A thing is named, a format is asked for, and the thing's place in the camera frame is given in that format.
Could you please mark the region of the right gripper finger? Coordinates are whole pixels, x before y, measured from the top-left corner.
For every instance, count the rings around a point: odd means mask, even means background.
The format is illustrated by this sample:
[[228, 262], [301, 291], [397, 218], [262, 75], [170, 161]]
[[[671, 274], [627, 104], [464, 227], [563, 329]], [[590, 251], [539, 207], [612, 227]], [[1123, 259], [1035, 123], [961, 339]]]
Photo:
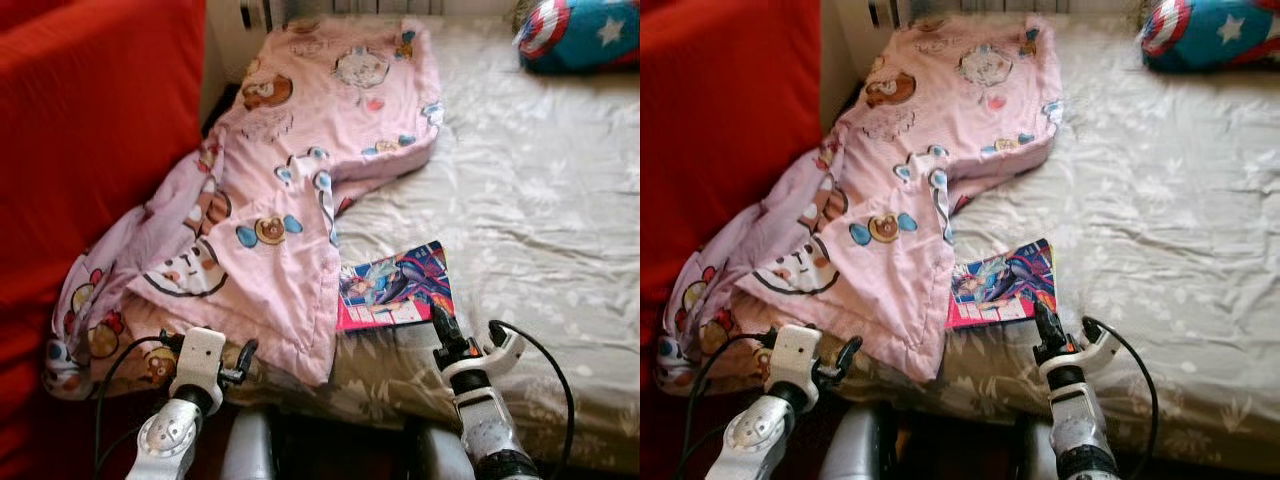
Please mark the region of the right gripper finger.
[[461, 348], [461, 329], [452, 314], [434, 303], [431, 306], [431, 324], [443, 349]]
[[1043, 301], [1034, 302], [1036, 326], [1043, 346], [1061, 346], [1062, 328], [1057, 314]]

